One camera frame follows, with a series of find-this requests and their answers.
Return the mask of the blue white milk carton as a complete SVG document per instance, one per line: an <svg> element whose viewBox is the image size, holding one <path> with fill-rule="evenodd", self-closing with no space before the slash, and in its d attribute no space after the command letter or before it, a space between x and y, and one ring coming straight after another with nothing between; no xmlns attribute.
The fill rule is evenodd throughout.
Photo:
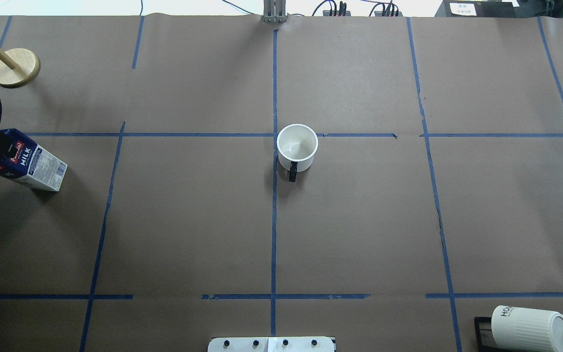
<svg viewBox="0 0 563 352"><path fill-rule="evenodd" d="M0 131L13 139L13 158L0 154L0 176L30 189L59 191L67 163L17 129Z"/></svg>

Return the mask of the white smiley face mug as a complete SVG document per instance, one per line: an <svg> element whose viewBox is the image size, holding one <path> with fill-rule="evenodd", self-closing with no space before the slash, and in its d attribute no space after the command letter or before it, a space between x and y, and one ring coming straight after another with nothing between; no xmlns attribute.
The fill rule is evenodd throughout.
<svg viewBox="0 0 563 352"><path fill-rule="evenodd" d="M301 123L284 127L277 136L278 161L288 171L288 182L296 182L297 175L314 162L319 149L319 138L314 130Z"/></svg>

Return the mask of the white ribbed cup on rack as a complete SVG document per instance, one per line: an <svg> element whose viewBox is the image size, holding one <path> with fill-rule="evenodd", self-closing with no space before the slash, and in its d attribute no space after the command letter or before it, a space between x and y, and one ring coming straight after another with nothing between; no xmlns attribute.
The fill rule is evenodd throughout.
<svg viewBox="0 0 563 352"><path fill-rule="evenodd" d="M499 305L491 331L500 349L518 352L563 352L563 314L554 310Z"/></svg>

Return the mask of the wooden mug tree stand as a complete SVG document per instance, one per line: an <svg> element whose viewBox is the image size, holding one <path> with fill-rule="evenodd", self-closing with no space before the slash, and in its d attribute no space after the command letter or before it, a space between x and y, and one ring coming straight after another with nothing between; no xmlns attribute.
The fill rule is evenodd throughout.
<svg viewBox="0 0 563 352"><path fill-rule="evenodd" d="M20 88L25 86L38 76L40 69L40 59L33 51L22 47L6 51L0 48L1 87Z"/></svg>

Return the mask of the black box with label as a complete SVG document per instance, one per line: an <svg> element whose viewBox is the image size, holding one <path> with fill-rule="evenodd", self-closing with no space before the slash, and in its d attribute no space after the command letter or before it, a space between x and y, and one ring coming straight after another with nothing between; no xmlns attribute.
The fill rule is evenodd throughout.
<svg viewBox="0 0 563 352"><path fill-rule="evenodd" d="M443 0L436 10L436 18L516 18L516 7L502 0Z"/></svg>

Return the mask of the aluminium frame post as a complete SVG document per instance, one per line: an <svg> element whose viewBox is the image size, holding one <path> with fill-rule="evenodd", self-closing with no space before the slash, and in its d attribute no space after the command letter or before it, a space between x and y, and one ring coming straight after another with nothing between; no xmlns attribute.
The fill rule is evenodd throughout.
<svg viewBox="0 0 563 352"><path fill-rule="evenodd" d="M286 22L286 0L264 0L262 20L264 23Z"/></svg>

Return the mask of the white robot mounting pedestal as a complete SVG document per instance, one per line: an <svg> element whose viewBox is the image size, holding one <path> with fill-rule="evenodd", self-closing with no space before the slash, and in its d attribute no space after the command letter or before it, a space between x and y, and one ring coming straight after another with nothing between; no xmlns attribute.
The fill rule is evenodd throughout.
<svg viewBox="0 0 563 352"><path fill-rule="evenodd" d="M262 336L213 338L208 352L335 352L335 338L328 336Z"/></svg>

